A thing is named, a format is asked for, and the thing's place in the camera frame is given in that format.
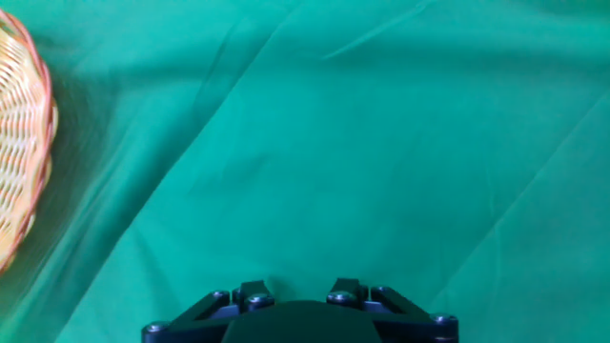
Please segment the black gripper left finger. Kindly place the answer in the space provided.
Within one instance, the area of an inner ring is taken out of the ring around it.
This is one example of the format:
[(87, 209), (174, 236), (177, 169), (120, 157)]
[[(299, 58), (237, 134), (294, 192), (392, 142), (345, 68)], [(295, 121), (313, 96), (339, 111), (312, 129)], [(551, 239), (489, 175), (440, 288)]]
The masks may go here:
[(275, 297), (262, 280), (232, 291), (215, 290), (171, 321), (154, 321), (141, 331), (142, 343), (221, 343), (242, 314), (271, 307)]

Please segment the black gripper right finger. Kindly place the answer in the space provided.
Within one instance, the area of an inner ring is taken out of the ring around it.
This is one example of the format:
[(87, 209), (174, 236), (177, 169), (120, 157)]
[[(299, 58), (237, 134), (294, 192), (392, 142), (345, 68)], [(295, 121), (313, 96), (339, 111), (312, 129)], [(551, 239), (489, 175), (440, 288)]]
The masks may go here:
[(386, 285), (368, 287), (358, 279), (338, 278), (326, 302), (362, 314), (383, 342), (458, 343), (454, 315), (427, 313)]

